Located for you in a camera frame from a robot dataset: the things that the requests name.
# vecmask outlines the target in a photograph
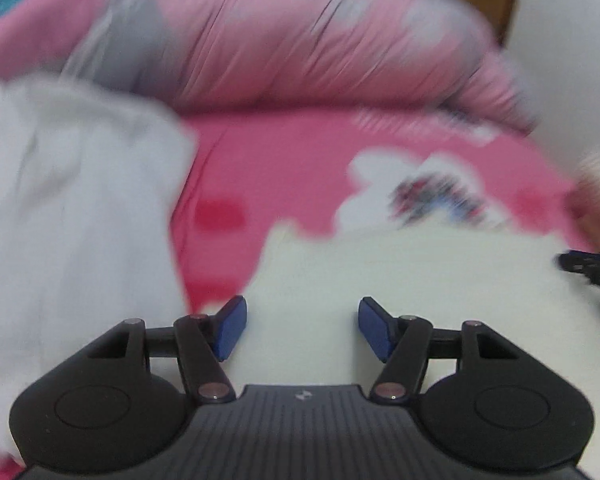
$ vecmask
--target bolt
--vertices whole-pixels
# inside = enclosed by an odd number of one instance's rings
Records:
[[[398,383],[380,383],[376,386],[376,395],[383,399],[396,400],[406,394],[407,389]]]
[[[200,397],[218,400],[229,395],[231,390],[224,383],[206,383],[198,388]]]

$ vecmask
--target pink bed sheet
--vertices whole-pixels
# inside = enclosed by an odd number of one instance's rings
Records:
[[[563,205],[572,183],[528,139],[493,124],[368,108],[209,114],[184,122],[200,150],[171,229],[193,310],[242,290],[276,222],[294,222],[316,237],[409,228],[393,191],[434,176],[451,177],[480,205],[479,228],[556,232],[570,246],[586,247]],[[453,218],[457,211],[443,213]],[[16,471],[10,466],[0,480]]]

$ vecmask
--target black robotic device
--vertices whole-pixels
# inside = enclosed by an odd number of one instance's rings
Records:
[[[357,385],[247,386],[219,365],[246,325],[244,298],[216,316],[114,327],[30,386],[10,427],[21,480],[582,480],[587,399],[478,321],[440,330],[372,298],[360,330],[386,362]],[[185,393],[150,372],[177,357]],[[457,371],[421,394],[429,359]]]

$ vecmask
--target wall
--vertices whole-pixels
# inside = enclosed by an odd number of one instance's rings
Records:
[[[533,76],[533,138],[566,171],[600,147],[600,0],[519,0],[508,47]]]

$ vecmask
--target white logo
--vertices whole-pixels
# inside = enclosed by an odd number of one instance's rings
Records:
[[[296,399],[302,400],[302,402],[310,400],[313,396],[314,394],[308,392],[307,390],[302,390],[301,392],[296,393]]]

